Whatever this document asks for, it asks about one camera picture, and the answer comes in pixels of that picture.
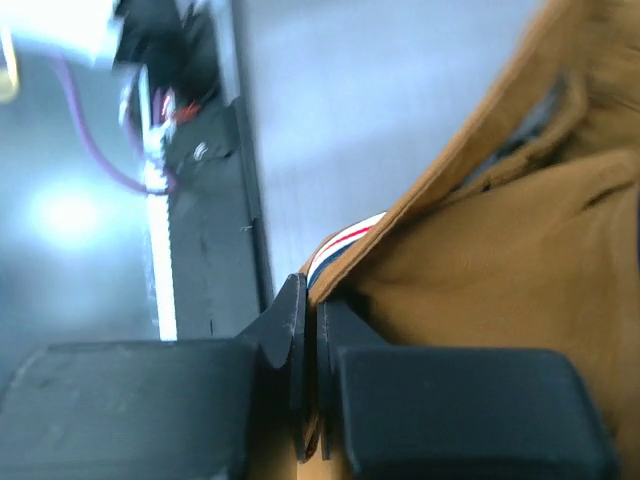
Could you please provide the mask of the mustard brown trousers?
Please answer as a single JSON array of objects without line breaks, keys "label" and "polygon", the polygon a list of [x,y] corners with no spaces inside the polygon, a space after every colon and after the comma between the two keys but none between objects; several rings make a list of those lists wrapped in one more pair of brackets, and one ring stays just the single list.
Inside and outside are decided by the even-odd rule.
[{"label": "mustard brown trousers", "polygon": [[639,5],[550,1],[485,99],[363,236],[303,270],[410,344],[542,347],[639,475]]}]

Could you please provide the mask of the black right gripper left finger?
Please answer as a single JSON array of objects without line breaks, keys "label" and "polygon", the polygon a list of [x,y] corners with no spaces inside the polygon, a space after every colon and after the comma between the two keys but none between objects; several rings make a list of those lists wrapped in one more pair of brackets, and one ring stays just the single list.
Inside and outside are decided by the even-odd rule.
[{"label": "black right gripper left finger", "polygon": [[5,479],[292,479],[306,280],[233,338],[54,345],[1,395]]}]

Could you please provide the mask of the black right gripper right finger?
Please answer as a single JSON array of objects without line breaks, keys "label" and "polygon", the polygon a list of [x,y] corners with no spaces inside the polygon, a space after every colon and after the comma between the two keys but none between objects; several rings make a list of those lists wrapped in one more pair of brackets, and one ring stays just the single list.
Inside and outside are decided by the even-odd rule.
[{"label": "black right gripper right finger", "polygon": [[574,366],[541,349],[398,346],[317,311],[321,454],[344,479],[615,479]]}]

